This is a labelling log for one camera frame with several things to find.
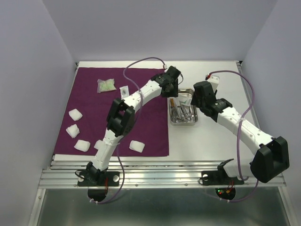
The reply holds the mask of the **stainless steel tray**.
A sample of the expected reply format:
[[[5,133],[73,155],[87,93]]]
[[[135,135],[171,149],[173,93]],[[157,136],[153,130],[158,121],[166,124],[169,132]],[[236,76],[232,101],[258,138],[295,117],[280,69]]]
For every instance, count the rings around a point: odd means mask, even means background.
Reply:
[[[168,99],[169,121],[174,126],[193,126],[198,122],[196,106],[192,105],[194,90],[178,89],[178,97]]]

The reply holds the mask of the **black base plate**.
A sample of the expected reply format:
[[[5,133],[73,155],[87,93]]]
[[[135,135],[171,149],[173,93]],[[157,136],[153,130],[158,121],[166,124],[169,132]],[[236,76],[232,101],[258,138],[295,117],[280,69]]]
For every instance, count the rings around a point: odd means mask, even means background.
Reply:
[[[111,201],[106,199],[109,187],[119,187],[120,173],[109,171],[100,175],[91,176],[87,170],[77,170],[75,175],[78,178],[77,186],[87,187],[87,195],[90,202],[95,204],[105,204]]]
[[[202,171],[198,183],[203,186],[217,186],[215,193],[218,198],[232,201],[236,196],[235,186],[243,185],[244,181],[237,177],[229,177],[222,169]]]

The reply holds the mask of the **green white suture packet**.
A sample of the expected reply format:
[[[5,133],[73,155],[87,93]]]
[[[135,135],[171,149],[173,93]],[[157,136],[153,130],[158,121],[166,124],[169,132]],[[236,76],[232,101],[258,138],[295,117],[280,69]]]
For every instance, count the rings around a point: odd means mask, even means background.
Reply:
[[[184,106],[190,106],[192,101],[192,95],[189,93],[179,94],[179,102]]]

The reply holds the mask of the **white gauze pad upper left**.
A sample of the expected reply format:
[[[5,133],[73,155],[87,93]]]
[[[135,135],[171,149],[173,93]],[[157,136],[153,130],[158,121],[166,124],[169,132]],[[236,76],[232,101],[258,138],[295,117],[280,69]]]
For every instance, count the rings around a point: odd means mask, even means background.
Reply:
[[[72,109],[68,112],[68,114],[74,121],[80,120],[83,116],[78,109]]]

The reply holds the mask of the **white gauze pad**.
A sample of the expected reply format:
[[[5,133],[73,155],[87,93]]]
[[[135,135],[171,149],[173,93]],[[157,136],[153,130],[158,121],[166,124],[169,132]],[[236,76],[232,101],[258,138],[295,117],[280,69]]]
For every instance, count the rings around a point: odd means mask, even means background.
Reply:
[[[94,149],[99,150],[101,145],[102,145],[102,140],[97,140],[95,145],[94,145]]]
[[[145,144],[139,141],[132,140],[129,145],[129,149],[136,151],[138,153],[142,153],[144,150]]]
[[[87,152],[90,148],[90,142],[85,140],[78,140],[74,146],[76,150],[79,150],[81,152]]]
[[[68,114],[74,121],[80,120],[83,116],[78,109],[72,109],[68,112]]]
[[[71,138],[75,138],[79,134],[79,128],[77,124],[73,124],[66,129],[66,132]]]

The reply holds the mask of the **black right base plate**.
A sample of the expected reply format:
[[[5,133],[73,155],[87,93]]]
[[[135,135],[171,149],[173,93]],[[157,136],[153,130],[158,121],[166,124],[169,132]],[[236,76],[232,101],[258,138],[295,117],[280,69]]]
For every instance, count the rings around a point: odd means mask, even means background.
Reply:
[[[243,185],[244,181],[237,177],[229,177],[222,169],[202,171],[198,183],[203,186],[217,186],[215,193],[218,198],[232,201],[236,196],[235,186]]]

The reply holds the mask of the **steel forceps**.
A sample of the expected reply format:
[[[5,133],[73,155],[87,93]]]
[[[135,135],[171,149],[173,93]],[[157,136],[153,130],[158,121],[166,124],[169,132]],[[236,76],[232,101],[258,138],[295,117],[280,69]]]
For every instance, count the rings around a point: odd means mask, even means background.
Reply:
[[[188,112],[188,115],[189,115],[189,116],[188,116],[189,121],[190,121],[190,122],[194,122],[194,115],[193,115],[193,111],[192,111],[192,107],[191,107],[191,106],[188,107],[188,111],[189,111],[189,112]]]
[[[178,123],[179,122],[179,115],[178,115],[178,111],[177,111],[177,108],[176,107],[171,107],[170,109],[171,111],[171,121],[173,123]]]

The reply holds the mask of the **white gauze pad right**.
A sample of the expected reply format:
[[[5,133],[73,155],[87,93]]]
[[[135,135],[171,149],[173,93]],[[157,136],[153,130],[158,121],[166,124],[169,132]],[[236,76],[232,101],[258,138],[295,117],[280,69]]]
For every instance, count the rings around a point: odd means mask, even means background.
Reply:
[[[129,149],[136,151],[138,153],[142,153],[144,150],[145,144],[139,141],[132,140],[129,145]]]

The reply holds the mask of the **green gauze bag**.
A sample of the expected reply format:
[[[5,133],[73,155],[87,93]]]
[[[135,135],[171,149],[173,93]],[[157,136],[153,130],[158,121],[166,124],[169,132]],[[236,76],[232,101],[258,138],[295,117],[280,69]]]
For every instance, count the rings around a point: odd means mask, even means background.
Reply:
[[[102,92],[109,92],[109,91],[114,91],[116,90],[115,87],[115,80],[114,79],[108,79],[108,80],[97,80],[97,93],[102,93]]]

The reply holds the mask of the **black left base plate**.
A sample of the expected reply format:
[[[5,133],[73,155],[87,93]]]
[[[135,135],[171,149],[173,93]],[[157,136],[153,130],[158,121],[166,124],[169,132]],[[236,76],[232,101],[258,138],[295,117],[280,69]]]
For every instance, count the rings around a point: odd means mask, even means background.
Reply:
[[[87,187],[87,195],[90,202],[95,204],[105,204],[111,201],[106,199],[109,187],[119,187],[120,173],[109,171],[100,175],[91,176],[87,170],[77,170],[75,175],[78,178],[77,186]]]

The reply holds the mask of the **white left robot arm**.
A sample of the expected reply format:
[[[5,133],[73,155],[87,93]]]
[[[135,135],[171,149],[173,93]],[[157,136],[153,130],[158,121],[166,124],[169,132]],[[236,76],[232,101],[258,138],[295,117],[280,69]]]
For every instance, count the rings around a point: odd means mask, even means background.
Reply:
[[[96,155],[86,166],[84,176],[93,185],[101,185],[106,176],[110,158],[122,138],[127,136],[135,125],[135,114],[142,112],[142,107],[152,99],[178,96],[178,77],[182,73],[173,66],[165,72],[156,74],[130,96],[113,100],[107,116],[107,127],[104,138]]]

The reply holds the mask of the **white gauze pad far left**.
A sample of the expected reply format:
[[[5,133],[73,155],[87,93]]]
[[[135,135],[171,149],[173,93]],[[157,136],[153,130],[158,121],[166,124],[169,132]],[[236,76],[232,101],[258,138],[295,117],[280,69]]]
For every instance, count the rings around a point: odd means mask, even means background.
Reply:
[[[79,134],[79,128],[77,124],[73,124],[66,129],[66,132],[71,138],[75,138]]]

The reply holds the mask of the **aluminium front rail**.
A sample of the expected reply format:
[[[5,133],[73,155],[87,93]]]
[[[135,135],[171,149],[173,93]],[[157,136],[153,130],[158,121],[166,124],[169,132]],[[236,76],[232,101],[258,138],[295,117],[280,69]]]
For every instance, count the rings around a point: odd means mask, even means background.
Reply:
[[[83,170],[87,161],[53,160],[40,176],[39,188],[78,188],[76,170]],[[217,168],[216,161],[125,161],[113,160],[109,171],[120,172],[125,189],[201,188],[203,172]]]

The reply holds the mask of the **curved forceps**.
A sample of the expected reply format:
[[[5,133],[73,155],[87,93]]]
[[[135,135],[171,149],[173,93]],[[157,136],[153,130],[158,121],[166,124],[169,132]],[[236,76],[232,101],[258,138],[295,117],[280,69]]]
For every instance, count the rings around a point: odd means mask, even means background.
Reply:
[[[178,106],[177,108],[179,110],[179,116],[181,118],[181,121],[187,122],[188,121],[188,117],[187,117],[186,112],[183,110],[183,108],[181,106]]]

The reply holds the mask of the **white gauze pad middle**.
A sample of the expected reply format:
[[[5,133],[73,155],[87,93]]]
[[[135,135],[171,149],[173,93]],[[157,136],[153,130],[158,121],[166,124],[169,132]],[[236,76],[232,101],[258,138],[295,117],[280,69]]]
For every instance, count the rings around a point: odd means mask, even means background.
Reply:
[[[94,149],[99,150],[101,145],[102,145],[102,140],[97,140],[95,145],[94,145]]]

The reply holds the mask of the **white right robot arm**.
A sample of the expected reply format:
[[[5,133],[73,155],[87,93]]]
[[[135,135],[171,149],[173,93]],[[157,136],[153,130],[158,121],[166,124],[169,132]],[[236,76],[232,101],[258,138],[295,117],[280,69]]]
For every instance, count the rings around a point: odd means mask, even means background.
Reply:
[[[244,176],[267,183],[289,168],[288,143],[283,137],[274,138],[243,119],[229,101],[216,98],[210,82],[197,82],[193,87],[192,105],[232,132],[254,155],[253,159],[245,162],[234,159],[223,161],[217,170],[208,173],[209,181],[226,184],[233,178]]]

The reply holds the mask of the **aluminium right side rail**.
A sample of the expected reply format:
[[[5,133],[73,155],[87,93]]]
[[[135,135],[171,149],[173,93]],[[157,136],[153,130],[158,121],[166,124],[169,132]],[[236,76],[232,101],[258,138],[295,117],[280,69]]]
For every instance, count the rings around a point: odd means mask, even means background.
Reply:
[[[245,78],[243,78],[242,76],[239,76],[239,78],[241,79],[242,82],[242,86],[244,89],[244,94],[246,96],[246,100],[248,102],[248,106],[247,108],[250,108],[250,110],[246,113],[246,115],[244,116],[245,120],[248,120],[250,122],[250,124],[252,124],[253,126],[255,126],[257,128],[257,133],[261,133],[261,127],[258,121],[258,117],[256,114],[256,111],[254,109],[254,106],[251,105],[252,101],[253,101],[253,93],[252,93],[252,89],[249,85],[249,83],[245,80]],[[249,150],[249,148],[240,140],[239,142],[239,157],[240,157],[240,163],[241,165],[247,165],[250,166],[254,155],[253,153]]]

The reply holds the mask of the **aluminium rail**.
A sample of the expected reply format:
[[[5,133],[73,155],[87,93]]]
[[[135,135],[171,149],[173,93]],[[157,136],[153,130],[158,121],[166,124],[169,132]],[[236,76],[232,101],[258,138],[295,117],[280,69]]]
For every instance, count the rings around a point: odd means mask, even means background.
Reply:
[[[53,160],[40,176],[39,188],[78,188],[76,170],[83,170],[87,161]],[[113,160],[109,171],[120,172],[125,189],[201,188],[203,172],[217,168],[216,161],[125,161]]]
[[[254,109],[254,106],[251,105],[252,101],[253,101],[253,93],[252,93],[252,89],[249,85],[249,83],[245,80],[245,78],[243,78],[242,76],[239,76],[239,78],[241,79],[242,82],[242,86],[244,89],[244,94],[246,96],[246,100],[248,102],[248,106],[247,108],[250,108],[250,110],[246,113],[246,115],[244,116],[245,120],[248,120],[250,122],[250,124],[252,124],[253,126],[255,126],[257,128],[257,133],[261,133],[261,127],[258,121],[258,117],[256,114],[256,111]],[[249,150],[249,148],[240,140],[239,142],[239,157],[240,157],[240,163],[241,165],[247,165],[250,166],[254,155],[253,153]]]

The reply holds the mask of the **purple cloth mat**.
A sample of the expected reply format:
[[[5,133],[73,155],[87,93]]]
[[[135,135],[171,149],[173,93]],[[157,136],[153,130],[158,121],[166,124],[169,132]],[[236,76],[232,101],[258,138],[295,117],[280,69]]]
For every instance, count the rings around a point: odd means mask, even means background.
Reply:
[[[54,154],[91,155],[97,152],[94,145],[102,140],[106,131],[107,115],[114,99],[120,97],[120,87],[128,86],[134,93],[142,88],[154,75],[162,73],[160,69],[129,68],[79,68],[68,104],[64,113]],[[97,80],[115,80],[116,90],[97,93]],[[72,109],[78,109],[82,118],[74,121],[68,114]],[[66,129],[77,124],[79,134],[71,138]],[[78,140],[90,142],[87,152],[74,148]],[[130,150],[132,140],[145,144],[142,153]],[[142,113],[131,132],[122,140],[118,147],[122,157],[165,157],[169,155],[167,99],[157,97],[143,106]]]

